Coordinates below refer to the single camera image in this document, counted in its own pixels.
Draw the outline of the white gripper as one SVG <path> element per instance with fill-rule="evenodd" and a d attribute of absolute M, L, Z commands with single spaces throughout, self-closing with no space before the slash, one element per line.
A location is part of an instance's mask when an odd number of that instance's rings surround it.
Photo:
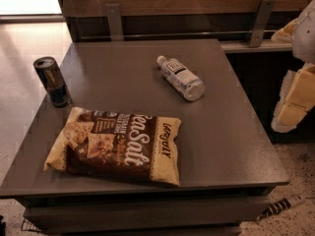
<path fill-rule="evenodd" d="M 315 106 L 315 0 L 297 19 L 277 30 L 271 41 L 292 42 L 295 58 L 305 62 L 297 72 L 288 70 L 283 78 L 280 100 L 274 110 L 272 129 L 288 133 L 295 129 Z"/>

